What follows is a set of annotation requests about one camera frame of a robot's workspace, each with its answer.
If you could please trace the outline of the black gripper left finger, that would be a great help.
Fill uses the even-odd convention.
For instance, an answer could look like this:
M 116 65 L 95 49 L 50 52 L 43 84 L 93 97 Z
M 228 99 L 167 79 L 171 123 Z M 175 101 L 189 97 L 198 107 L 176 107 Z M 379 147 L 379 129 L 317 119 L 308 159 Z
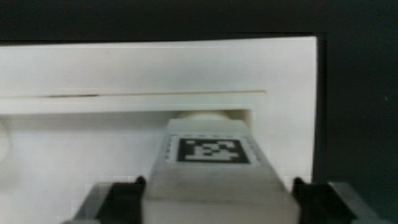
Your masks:
M 75 217 L 64 224 L 144 224 L 143 195 L 146 179 L 98 183 L 88 194 Z

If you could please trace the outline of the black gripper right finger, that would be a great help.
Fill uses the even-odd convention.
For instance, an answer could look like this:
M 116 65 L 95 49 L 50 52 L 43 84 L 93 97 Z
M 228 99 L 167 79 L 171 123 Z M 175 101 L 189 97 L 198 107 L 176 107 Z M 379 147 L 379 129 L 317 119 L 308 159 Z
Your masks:
M 306 183 L 297 178 L 292 194 L 301 205 L 299 224 L 374 224 L 374 210 L 349 183 Z

